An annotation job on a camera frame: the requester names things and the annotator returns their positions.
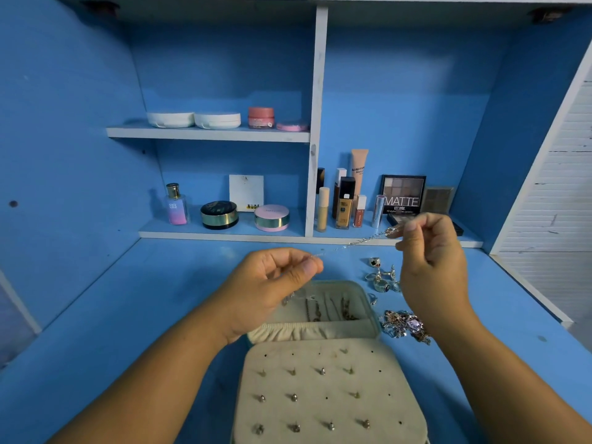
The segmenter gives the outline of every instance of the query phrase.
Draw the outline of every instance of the pink jar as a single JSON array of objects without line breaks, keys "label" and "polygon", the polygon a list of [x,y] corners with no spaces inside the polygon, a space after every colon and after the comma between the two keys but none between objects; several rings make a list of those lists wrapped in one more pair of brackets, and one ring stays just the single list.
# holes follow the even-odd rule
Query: pink jar
[{"label": "pink jar", "polygon": [[249,108],[249,128],[271,129],[274,124],[273,108]]}]

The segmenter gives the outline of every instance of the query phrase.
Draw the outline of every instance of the black bottle cap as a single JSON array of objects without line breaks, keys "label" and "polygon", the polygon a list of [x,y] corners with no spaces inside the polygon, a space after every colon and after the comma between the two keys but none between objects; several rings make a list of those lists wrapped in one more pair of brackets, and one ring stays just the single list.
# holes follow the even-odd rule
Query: black bottle cap
[{"label": "black bottle cap", "polygon": [[341,178],[341,186],[339,186],[339,199],[353,199],[353,194],[355,191],[356,180],[354,178],[351,176]]},{"label": "black bottle cap", "polygon": [[317,168],[317,194],[319,189],[325,186],[325,168]]}]

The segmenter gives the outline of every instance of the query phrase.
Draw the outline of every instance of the primer tube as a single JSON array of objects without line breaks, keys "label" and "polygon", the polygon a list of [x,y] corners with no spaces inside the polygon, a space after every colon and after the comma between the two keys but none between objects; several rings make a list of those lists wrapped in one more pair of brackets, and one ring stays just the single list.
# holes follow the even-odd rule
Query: primer tube
[{"label": "primer tube", "polygon": [[351,209],[352,212],[355,212],[358,206],[358,196],[362,189],[362,177],[364,176],[367,155],[368,150],[351,150],[351,175],[356,180],[356,189],[353,193],[353,205],[355,208]]}]

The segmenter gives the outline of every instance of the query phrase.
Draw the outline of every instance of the gold bottle cap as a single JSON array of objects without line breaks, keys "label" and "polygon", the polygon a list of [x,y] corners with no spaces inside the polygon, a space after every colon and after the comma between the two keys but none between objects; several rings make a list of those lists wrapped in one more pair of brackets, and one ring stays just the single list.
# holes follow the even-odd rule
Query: gold bottle cap
[{"label": "gold bottle cap", "polygon": [[166,185],[166,190],[170,199],[179,199],[181,197],[181,193],[179,193],[179,184],[177,183],[168,183]]}]

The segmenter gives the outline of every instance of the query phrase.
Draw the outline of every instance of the cream fabric lining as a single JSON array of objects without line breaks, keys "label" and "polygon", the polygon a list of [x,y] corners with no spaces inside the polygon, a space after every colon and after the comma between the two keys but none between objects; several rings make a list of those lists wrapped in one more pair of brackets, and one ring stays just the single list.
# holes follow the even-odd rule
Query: cream fabric lining
[{"label": "cream fabric lining", "polygon": [[[299,295],[307,299],[295,297],[287,305],[278,306],[266,324],[248,334],[251,343],[375,338],[380,334],[366,293],[355,282],[312,282]],[[349,313],[358,320],[343,319],[342,299],[349,301]],[[313,322],[317,317],[317,305],[320,321]]]}]

